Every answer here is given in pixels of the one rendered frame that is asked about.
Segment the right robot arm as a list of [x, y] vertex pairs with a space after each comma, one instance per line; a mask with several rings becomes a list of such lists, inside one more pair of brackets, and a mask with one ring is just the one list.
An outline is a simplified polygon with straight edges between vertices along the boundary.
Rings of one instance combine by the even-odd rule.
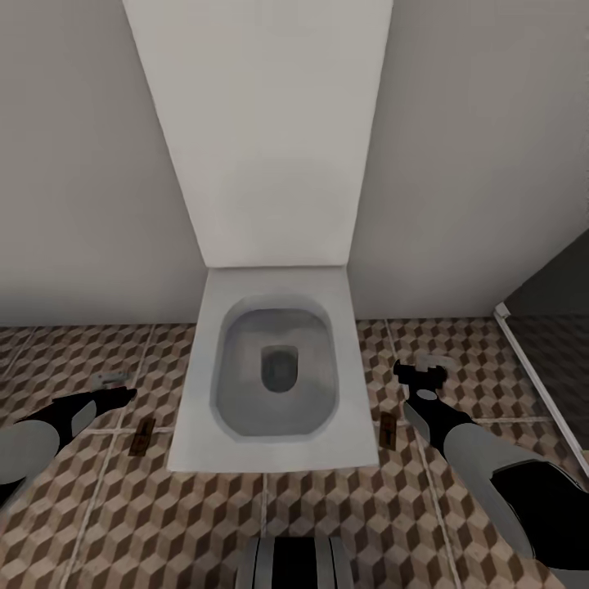
[[410, 397], [409, 424], [457, 472], [502, 538], [526, 560], [540, 560], [567, 589], [589, 589], [589, 493], [546, 457], [501, 439], [439, 400], [451, 357], [418, 353], [394, 363]]

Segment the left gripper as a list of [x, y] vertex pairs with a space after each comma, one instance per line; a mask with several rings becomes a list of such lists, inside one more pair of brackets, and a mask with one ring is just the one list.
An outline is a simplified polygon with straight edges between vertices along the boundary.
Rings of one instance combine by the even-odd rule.
[[134, 399], [137, 395], [136, 389], [127, 389], [127, 387], [118, 387], [107, 390], [97, 390], [91, 393], [97, 394], [103, 400], [103, 408], [101, 414], [109, 410], [127, 406], [129, 401]]

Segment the mousetrap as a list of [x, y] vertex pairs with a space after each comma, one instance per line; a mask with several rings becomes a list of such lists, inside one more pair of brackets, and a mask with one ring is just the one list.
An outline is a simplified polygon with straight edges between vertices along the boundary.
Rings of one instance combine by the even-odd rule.
[[385, 411], [381, 412], [380, 446], [396, 451], [397, 416]]
[[151, 418], [140, 419], [128, 457], [145, 456], [155, 422], [156, 420]]

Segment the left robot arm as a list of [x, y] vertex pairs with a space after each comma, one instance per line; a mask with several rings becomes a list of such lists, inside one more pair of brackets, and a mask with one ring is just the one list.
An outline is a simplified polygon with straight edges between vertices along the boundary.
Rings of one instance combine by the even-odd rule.
[[131, 369], [92, 374], [89, 392], [52, 399], [52, 405], [0, 430], [0, 517], [96, 416], [127, 406], [135, 398], [136, 389], [107, 388], [132, 375]]

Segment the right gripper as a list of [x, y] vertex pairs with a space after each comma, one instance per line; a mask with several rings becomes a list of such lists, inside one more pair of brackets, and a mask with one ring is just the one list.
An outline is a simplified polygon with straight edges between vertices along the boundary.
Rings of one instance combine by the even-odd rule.
[[411, 386], [413, 381], [425, 380], [429, 381], [434, 388], [442, 389], [443, 382], [447, 382], [447, 371], [442, 366], [429, 366], [428, 372], [419, 372], [415, 366], [400, 364], [400, 360], [394, 363], [393, 373], [398, 375], [398, 382], [400, 384], [408, 384]]

